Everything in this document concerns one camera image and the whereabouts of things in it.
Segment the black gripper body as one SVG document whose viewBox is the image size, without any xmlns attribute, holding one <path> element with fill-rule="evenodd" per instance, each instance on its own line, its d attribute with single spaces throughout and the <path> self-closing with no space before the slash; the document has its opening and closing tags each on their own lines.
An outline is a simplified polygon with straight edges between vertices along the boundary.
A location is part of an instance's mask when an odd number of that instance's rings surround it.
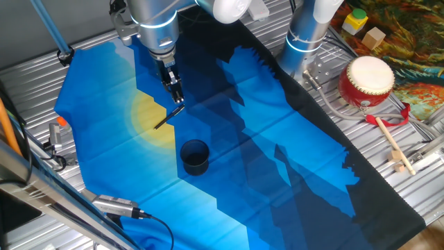
<svg viewBox="0 0 444 250">
<path fill-rule="evenodd" d="M 149 49 L 151 57 L 157 66 L 158 76 L 165 85 L 174 85 L 180 80 L 176 60 L 175 47 L 166 49 Z"/>
</svg>

